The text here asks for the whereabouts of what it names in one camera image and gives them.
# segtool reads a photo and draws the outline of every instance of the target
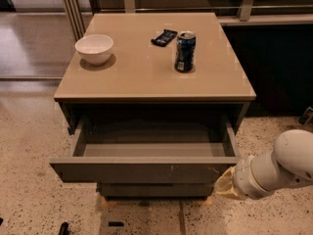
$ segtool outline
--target wooden tabletop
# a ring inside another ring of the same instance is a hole
[[[195,68],[174,69],[176,40],[165,48],[151,39],[165,28],[196,33]],[[96,14],[86,35],[106,34],[111,58],[102,66],[74,54],[57,89],[57,102],[237,102],[255,93],[214,14]]]

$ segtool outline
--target can lid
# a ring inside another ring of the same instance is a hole
[[[196,37],[196,34],[192,31],[181,31],[179,37],[182,39],[192,39]]]

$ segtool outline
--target drawer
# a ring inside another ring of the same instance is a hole
[[[66,182],[97,182],[104,197],[207,197],[214,182],[240,159],[225,116],[220,128],[195,121],[82,117],[70,156],[50,165]]]

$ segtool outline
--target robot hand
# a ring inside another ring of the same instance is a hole
[[[215,183],[215,193],[231,199],[254,200],[282,188],[313,184],[313,134],[304,130],[282,133],[272,152],[241,159]]]

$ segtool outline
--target bowl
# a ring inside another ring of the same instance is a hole
[[[79,39],[75,49],[80,57],[93,66],[104,64],[112,54],[113,40],[107,35],[88,35]]]

